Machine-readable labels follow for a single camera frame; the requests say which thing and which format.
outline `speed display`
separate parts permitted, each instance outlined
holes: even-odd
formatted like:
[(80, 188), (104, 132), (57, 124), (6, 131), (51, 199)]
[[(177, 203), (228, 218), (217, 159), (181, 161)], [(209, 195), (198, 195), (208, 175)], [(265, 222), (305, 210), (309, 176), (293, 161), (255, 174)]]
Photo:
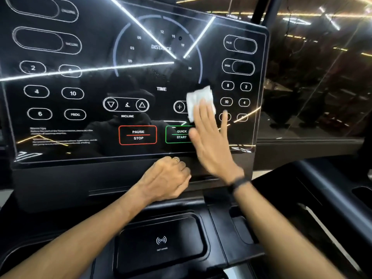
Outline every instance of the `speed display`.
[(2, 0), (0, 19), (14, 167), (193, 155), (186, 94), (206, 86), (254, 153), (265, 28), (150, 0)]

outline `green button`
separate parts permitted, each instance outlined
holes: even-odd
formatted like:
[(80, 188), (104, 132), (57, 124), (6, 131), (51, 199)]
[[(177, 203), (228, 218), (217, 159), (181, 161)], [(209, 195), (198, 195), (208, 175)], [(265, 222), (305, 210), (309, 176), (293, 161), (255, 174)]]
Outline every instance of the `green button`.
[(189, 138), (190, 125), (168, 125), (165, 127), (165, 143), (191, 143)]

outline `left hand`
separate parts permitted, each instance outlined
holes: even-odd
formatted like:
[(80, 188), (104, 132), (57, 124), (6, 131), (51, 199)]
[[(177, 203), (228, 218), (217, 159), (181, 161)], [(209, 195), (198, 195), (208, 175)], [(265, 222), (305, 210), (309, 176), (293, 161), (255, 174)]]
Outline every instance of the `left hand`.
[(156, 161), (136, 187), (148, 203), (177, 198), (189, 185), (190, 169), (171, 157)]

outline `black wristband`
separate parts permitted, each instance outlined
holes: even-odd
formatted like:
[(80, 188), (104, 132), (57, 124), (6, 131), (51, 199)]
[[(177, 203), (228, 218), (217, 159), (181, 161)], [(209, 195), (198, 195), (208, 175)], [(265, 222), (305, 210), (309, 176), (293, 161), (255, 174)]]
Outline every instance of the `black wristband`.
[(243, 185), (245, 183), (249, 182), (247, 178), (240, 177), (236, 179), (231, 185), (228, 187), (229, 192), (232, 194), (240, 185)]

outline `gold ring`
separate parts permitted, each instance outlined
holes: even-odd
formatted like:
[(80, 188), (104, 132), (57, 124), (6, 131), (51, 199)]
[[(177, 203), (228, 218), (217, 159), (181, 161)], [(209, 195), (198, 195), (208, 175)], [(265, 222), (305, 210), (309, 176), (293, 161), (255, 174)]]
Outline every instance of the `gold ring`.
[(175, 159), (177, 161), (177, 163), (180, 162), (180, 158), (179, 157), (173, 157), (172, 159)]

